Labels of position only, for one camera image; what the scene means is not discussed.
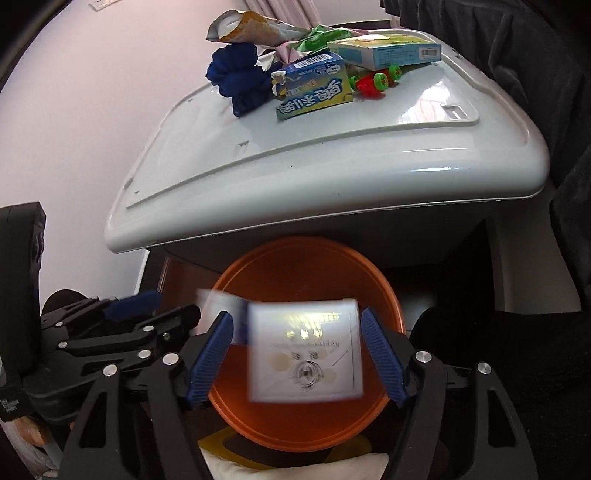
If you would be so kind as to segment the person's left hand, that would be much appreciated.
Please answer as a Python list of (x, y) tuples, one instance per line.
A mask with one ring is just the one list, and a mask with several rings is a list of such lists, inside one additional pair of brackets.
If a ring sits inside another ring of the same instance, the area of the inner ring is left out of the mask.
[(35, 479), (57, 478), (63, 452), (49, 430), (29, 417), (2, 421), (1, 429), (17, 458)]

